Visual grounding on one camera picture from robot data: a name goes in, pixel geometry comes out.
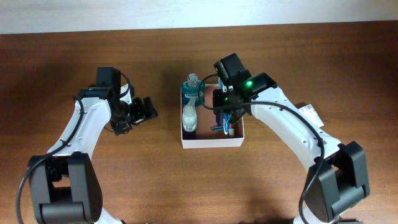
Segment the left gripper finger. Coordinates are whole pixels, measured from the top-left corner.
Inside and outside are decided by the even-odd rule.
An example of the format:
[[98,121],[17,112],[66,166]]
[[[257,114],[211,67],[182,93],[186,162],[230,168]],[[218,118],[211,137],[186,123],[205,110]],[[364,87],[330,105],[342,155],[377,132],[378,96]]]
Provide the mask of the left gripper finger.
[[132,100],[129,115],[133,125],[141,124],[146,120],[146,108],[139,97]]
[[147,96],[143,99],[143,102],[144,102],[144,107],[145,107],[145,111],[146,111],[146,118],[152,119],[152,118],[158,117],[158,112],[155,109],[151,98],[149,96]]

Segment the blue disposable razor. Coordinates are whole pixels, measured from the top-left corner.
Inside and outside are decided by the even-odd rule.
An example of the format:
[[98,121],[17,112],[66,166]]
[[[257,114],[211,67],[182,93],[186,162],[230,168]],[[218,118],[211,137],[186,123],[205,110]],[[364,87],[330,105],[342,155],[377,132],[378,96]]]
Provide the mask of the blue disposable razor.
[[213,132],[220,132],[220,131],[223,131],[223,130],[224,130],[224,127],[223,127],[223,126],[212,126],[210,129],[211,129]]

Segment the clear pump sanitizer bottle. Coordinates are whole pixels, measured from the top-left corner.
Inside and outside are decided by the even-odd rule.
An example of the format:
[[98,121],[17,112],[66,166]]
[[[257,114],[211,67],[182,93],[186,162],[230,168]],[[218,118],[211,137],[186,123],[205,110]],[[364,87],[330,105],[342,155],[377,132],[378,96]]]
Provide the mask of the clear pump sanitizer bottle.
[[194,140],[196,138],[197,128],[197,112],[195,108],[196,99],[191,98],[190,101],[183,107],[182,112],[182,126],[183,139]]

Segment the teal mouthwash bottle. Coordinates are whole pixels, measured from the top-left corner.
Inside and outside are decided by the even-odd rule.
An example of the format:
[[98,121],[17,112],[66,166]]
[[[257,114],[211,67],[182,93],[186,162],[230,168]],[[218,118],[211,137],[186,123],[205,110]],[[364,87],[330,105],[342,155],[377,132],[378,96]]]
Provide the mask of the teal mouthwash bottle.
[[191,73],[187,77],[187,81],[183,82],[181,85],[181,96],[182,96],[182,106],[185,106],[193,98],[195,99],[195,106],[200,106],[200,98],[202,102],[205,102],[205,83],[199,86],[201,80],[195,73]]

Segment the green white soap packet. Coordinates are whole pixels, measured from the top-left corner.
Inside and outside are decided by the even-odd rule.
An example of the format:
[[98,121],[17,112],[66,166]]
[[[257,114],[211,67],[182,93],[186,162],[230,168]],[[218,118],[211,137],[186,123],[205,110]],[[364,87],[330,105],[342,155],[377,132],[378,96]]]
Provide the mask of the green white soap packet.
[[299,110],[318,128],[322,128],[324,126],[323,121],[311,104],[305,105],[299,108]]

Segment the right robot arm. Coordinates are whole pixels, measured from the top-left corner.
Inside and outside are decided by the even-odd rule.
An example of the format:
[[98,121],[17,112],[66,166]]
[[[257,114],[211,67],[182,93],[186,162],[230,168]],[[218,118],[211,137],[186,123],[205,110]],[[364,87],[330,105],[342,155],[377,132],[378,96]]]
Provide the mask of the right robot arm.
[[237,54],[214,64],[222,84],[213,95],[214,113],[250,114],[271,128],[307,171],[294,223],[337,223],[370,194],[364,149],[343,144],[293,105],[269,75],[251,75]]

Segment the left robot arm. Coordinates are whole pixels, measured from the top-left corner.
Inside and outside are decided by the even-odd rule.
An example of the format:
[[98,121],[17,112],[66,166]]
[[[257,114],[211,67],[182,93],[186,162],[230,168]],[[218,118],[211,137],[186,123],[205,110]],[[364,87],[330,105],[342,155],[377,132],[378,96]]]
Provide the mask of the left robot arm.
[[134,96],[124,74],[100,67],[94,84],[75,95],[75,109],[57,142],[32,156],[22,179],[28,182],[37,223],[121,223],[103,207],[91,159],[98,138],[110,124],[115,135],[158,116],[149,97]]

